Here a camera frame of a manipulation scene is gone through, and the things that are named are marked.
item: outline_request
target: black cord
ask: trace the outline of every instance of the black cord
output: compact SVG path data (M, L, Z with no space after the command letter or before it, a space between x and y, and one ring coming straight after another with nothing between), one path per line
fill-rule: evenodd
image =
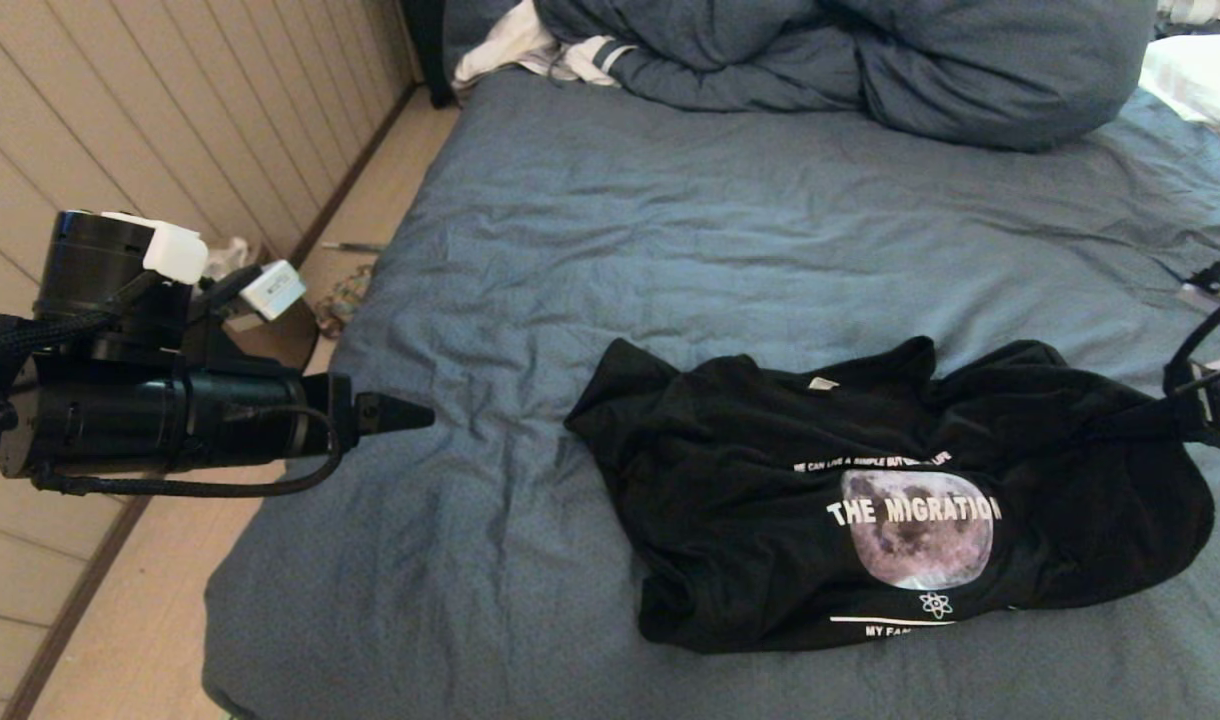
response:
M1166 372L1166 378L1164 380L1164 386L1166 386L1164 387L1164 391L1166 392L1168 397L1186 395L1186 393L1194 392L1196 389L1203 388L1220 380L1220 370L1219 370L1219 372L1216 373L1205 375L1205 377L1203 378L1198 378L1190 383L1185 383L1177 388L1171 384L1174 370L1181 366L1182 364L1186 364L1190 360L1192 351L1196 350L1196 347L1200 345L1200 343L1211 332L1214 332L1214 329L1218 328L1219 325L1220 325L1220 305L1218 310L1210 312L1210 315L1208 315L1204 320L1202 320L1200 325L1196 327L1196 331L1192 331L1192 333L1187 336L1186 340L1183 340L1182 345L1180 345L1179 349L1174 351L1171 361L1169 361L1169 365L1166 365L1168 372Z
M194 483L189 480L111 480L90 477L90 475L56 475L48 467L38 471L33 484L40 489L56 489L66 495L84 495L88 492L102 492L109 495L176 495L176 497L277 497L304 492L321 484L339 467L344 459L344 448L339 443L339 432L321 410L299 405L270 405L266 408L229 406L228 419L256 419L259 415L299 414L317 420L326 427L326 463L303 478L287 480L277 483Z
M95 333L116 325L117 319L124 310L134 305L144 292L150 290L156 283L165 278L156 270L144 270L135 275L135 278L126 283L107 300L104 300L102 310L92 310L71 319L54 320L51 323L35 323L30 327L20 328L0 334L0 365L10 360L30 355L32 351L41 350L44 347L62 345L67 340Z

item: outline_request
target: white pillow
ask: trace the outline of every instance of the white pillow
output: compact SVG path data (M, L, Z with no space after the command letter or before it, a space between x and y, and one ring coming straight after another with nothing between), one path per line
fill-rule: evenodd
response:
M1153 41L1139 87L1180 117L1220 135L1220 35L1176 35Z

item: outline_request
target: black t-shirt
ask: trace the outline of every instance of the black t-shirt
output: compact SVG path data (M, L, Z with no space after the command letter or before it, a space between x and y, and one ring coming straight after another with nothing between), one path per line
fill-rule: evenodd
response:
M566 428L650 566L639 626L699 652L811 650L1150 587L1205 544L1180 442L1080 442L1150 398L1024 340L943 380L919 337L810 373L682 373L625 340Z

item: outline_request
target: wrinkled fabric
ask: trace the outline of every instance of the wrinkled fabric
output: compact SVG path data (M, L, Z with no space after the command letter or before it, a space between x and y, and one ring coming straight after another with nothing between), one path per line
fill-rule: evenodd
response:
M1220 140L1139 94L1039 155L860 113L687 113L504 70L428 170L332 369L432 406L266 500L207 587L240 718L1220 718L1210 542L1159 587L825 652L647 642L597 461L561 427L615 337L678 366L811 369L1020 337L1157 395L1220 259ZM1210 356L1220 355L1220 333ZM292 473L318 459L293 464Z
M1139 77L1149 0L536 0L610 74L692 110L863 109L902 131L1043 150L1102 126Z
M533 1L523 0L495 23L486 41L455 65L451 85L459 96L467 96L478 79L505 65L516 63L554 79L581 79L592 85L619 87L614 78L597 67L598 51L608 41L609 37L595 35L578 45L560 45L538 22Z

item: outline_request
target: white plastic part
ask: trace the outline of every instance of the white plastic part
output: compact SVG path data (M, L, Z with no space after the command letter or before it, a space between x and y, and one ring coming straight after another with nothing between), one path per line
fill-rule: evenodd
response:
M157 270L167 278L184 284L195 284L203 278L209 249L199 232L162 220L140 218L138 215L102 214L102 216L124 223L144 225L156 231L143 256L144 270Z
M264 320L276 320L307 292L294 266L285 260L264 265L264 273L242 290L242 300Z

